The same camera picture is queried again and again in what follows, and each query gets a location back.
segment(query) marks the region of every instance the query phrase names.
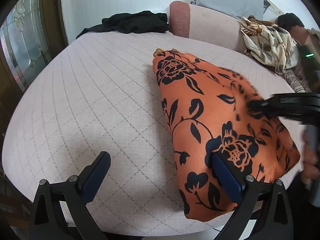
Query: black cloth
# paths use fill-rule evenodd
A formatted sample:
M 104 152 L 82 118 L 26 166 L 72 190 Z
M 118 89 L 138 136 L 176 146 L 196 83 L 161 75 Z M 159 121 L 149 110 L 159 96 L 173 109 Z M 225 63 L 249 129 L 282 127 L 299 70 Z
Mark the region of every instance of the black cloth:
M 165 13 L 152 13 L 143 11 L 135 14 L 119 13 L 110 18 L 102 19 L 102 24 L 85 28 L 78 36 L 87 32 L 111 32 L 118 31 L 121 33 L 147 33 L 156 32 L 164 33 L 169 30 L 168 18 Z
M 294 13 L 286 13 L 278 17 L 278 26 L 284 28 L 288 32 L 294 26 L 304 27 L 302 21 Z

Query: floral scarf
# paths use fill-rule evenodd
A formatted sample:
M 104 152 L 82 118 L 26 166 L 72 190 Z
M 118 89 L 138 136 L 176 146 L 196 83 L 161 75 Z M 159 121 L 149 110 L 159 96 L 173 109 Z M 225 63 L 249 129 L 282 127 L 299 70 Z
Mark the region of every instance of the floral scarf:
M 276 24 L 261 25 L 242 17 L 240 31 L 248 48 L 244 53 L 272 67 L 277 74 L 282 75 L 286 69 L 297 65 L 299 52 L 285 29 Z
M 261 97 L 242 75 L 177 50 L 157 49 L 154 56 L 187 218 L 205 222 L 236 207 L 212 170 L 215 152 L 244 176 L 264 182 L 298 162 L 297 147 L 279 119 L 248 111 L 247 102 Z

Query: dark hat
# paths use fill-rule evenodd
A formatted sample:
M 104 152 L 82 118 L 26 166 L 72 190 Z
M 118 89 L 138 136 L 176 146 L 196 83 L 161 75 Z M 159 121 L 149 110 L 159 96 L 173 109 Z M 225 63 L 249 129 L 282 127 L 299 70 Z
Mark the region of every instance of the dark hat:
M 304 27 L 302 21 L 294 13 L 286 13 L 278 17 L 278 26 L 287 31 L 290 31 L 292 27 L 297 25 Z

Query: human hand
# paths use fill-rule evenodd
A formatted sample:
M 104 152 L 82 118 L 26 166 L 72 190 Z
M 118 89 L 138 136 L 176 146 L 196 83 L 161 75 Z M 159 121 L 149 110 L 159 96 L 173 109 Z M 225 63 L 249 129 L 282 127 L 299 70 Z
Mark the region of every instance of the human hand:
M 303 171 L 301 173 L 301 181 L 306 185 L 310 185 L 313 179 L 318 179 L 320 176 L 320 171 L 315 166 L 318 163 L 318 154 L 309 149 L 306 132 L 303 133 L 302 139 L 305 142 L 305 145 L 303 150 Z

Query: finger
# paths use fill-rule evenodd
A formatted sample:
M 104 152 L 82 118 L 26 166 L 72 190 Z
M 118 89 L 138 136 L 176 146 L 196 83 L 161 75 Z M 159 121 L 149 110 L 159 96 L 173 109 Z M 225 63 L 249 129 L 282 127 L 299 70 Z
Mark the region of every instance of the finger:
M 310 179 L 318 179 L 320 176 L 320 171 L 316 168 L 316 166 L 313 166 L 309 163 L 303 163 L 304 170 L 303 175 L 310 178 Z
M 312 183 L 312 179 L 308 178 L 307 176 L 304 175 L 304 173 L 302 172 L 301 174 L 301 181 L 305 184 L 305 185 L 310 185 Z
M 316 152 L 310 150 L 307 145 L 304 147 L 303 162 L 316 165 L 318 163 L 318 156 Z

